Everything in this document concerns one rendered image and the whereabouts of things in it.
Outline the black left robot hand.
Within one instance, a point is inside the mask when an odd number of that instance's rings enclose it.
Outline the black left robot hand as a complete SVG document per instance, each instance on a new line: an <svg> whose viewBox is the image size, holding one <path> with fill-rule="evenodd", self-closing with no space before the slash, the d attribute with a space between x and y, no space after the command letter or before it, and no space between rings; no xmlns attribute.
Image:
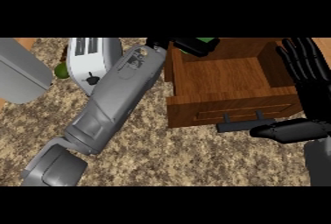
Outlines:
<svg viewBox="0 0 331 224"><path fill-rule="evenodd" d="M146 46L169 49L169 44L197 57L204 57L214 51L220 43L219 38L146 38Z"/></svg>

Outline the grey rounded appliance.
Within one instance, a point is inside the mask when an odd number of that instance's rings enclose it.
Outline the grey rounded appliance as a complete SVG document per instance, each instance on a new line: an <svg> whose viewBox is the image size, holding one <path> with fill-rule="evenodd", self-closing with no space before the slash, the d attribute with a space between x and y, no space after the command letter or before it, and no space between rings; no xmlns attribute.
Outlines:
<svg viewBox="0 0 331 224"><path fill-rule="evenodd" d="M52 70L13 38L0 38L0 98L22 104L50 88Z"/></svg>

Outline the brown wooden drawer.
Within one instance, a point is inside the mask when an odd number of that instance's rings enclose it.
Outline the brown wooden drawer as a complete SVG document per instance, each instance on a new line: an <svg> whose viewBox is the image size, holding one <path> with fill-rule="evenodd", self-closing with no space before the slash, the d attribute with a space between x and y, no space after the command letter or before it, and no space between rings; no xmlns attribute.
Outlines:
<svg viewBox="0 0 331 224"><path fill-rule="evenodd" d="M169 126L189 127L257 118L293 116L302 111L296 85L275 48L279 38L223 38L213 52L197 57L170 47L164 80Z"/></svg>

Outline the green round fruit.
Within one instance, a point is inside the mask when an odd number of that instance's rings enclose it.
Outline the green round fruit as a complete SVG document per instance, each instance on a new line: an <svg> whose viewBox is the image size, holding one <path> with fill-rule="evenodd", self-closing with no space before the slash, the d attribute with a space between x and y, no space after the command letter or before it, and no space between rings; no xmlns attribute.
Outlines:
<svg viewBox="0 0 331 224"><path fill-rule="evenodd" d="M67 67L67 63L62 62L56 68L55 68L55 75L59 79L67 79L70 77L68 75L68 67Z"/></svg>

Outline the white toaster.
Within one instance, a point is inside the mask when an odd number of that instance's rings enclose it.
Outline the white toaster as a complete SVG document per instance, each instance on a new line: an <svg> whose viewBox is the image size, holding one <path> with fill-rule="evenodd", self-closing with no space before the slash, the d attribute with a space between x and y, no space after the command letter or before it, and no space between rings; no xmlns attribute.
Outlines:
<svg viewBox="0 0 331 224"><path fill-rule="evenodd" d="M86 95L92 94L104 75L123 55L118 38L71 38L67 49L67 70Z"/></svg>

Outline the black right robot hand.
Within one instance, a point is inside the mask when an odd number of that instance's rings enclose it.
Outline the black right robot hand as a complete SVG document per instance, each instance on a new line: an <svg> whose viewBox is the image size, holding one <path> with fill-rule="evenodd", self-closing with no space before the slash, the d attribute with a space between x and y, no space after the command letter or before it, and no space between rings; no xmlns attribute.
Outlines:
<svg viewBox="0 0 331 224"><path fill-rule="evenodd" d="M331 136L331 67L310 38L284 38L275 48L305 111L305 118L254 127L253 137L281 144L316 140Z"/></svg>

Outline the green cup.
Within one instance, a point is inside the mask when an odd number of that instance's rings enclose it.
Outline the green cup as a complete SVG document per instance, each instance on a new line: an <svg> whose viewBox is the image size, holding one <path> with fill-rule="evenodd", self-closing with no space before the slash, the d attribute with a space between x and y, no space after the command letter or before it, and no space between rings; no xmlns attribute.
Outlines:
<svg viewBox="0 0 331 224"><path fill-rule="evenodd" d="M214 38L185 38L180 43L180 50L189 54L206 54L214 49Z"/></svg>

